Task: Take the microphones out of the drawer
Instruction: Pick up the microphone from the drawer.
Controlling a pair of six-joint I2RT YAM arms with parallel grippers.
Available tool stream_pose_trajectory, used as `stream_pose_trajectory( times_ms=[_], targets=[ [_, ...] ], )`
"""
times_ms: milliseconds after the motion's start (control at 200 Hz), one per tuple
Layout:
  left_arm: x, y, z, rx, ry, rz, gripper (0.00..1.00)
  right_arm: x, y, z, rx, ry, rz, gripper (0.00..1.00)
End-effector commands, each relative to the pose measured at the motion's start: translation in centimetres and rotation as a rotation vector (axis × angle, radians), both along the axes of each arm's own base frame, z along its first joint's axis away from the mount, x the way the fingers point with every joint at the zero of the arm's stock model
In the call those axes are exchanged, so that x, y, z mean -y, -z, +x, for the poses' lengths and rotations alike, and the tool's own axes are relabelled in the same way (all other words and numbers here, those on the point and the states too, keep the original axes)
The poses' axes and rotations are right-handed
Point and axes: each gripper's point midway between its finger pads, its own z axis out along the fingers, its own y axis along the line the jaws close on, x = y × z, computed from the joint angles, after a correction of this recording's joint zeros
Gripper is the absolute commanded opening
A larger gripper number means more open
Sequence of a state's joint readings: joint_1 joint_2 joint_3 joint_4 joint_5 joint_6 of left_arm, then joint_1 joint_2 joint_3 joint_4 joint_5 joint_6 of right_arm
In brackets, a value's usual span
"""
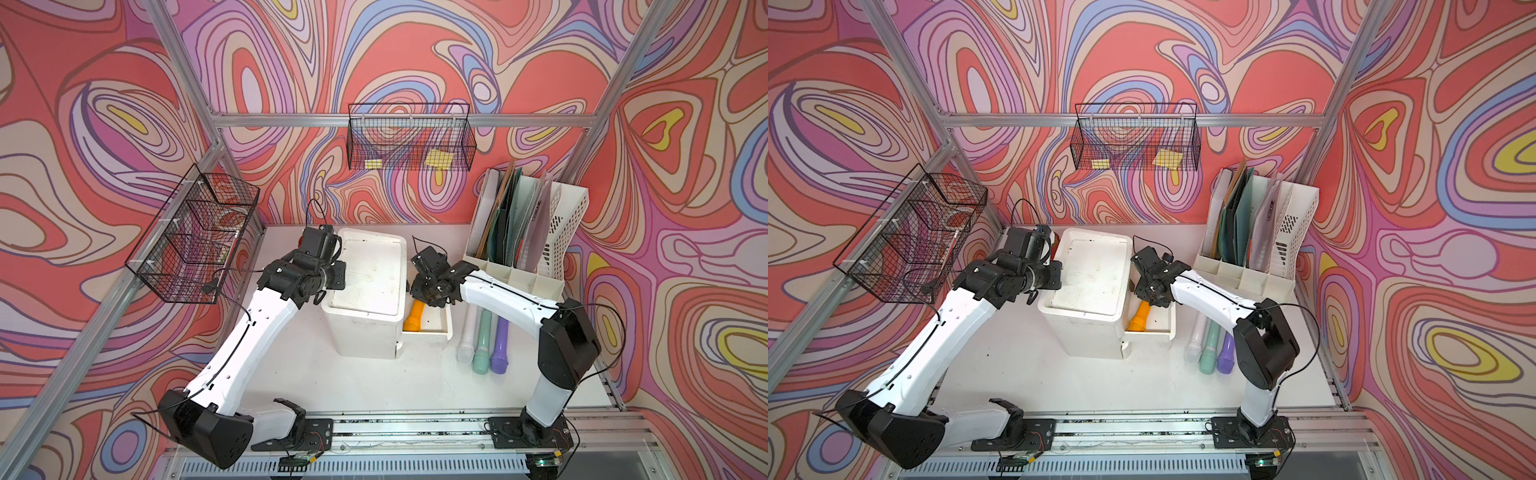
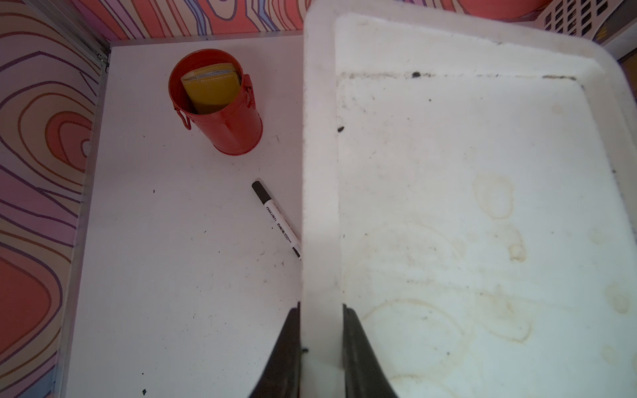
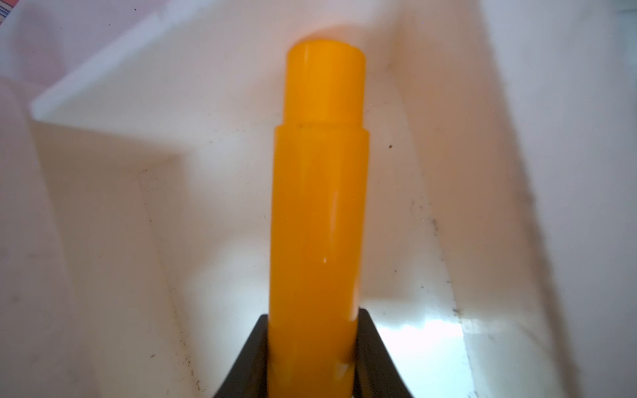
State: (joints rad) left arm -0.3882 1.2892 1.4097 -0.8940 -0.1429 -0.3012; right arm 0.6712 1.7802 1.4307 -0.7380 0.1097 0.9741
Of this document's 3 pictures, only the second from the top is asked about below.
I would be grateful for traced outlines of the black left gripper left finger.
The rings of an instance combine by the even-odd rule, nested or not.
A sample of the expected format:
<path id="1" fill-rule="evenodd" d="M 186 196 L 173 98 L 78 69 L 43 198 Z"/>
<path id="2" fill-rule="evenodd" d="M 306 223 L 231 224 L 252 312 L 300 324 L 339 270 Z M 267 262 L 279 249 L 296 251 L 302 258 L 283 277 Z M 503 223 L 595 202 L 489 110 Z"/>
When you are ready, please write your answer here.
<path id="1" fill-rule="evenodd" d="M 265 369 L 250 398 L 297 398 L 300 394 L 300 303 L 285 319 Z"/>

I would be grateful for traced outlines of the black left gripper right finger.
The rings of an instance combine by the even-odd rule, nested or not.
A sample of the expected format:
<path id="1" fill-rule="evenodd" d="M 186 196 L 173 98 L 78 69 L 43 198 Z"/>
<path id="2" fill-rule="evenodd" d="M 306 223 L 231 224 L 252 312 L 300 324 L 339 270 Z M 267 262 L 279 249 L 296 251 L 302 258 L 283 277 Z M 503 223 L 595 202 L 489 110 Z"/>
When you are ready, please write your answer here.
<path id="1" fill-rule="evenodd" d="M 343 369 L 348 398 L 397 398 L 386 378 L 357 313 L 343 305 Z"/>

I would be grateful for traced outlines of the white plastic drawer cabinet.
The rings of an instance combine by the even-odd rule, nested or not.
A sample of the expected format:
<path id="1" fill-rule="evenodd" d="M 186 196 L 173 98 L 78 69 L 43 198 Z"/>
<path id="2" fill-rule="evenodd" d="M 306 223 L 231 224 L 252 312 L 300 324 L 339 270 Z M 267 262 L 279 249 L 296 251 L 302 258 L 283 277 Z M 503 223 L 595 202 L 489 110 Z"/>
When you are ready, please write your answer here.
<path id="1" fill-rule="evenodd" d="M 343 309 L 401 397 L 636 394 L 636 106 L 581 38 L 396 1 L 304 28 L 301 393 Z"/>

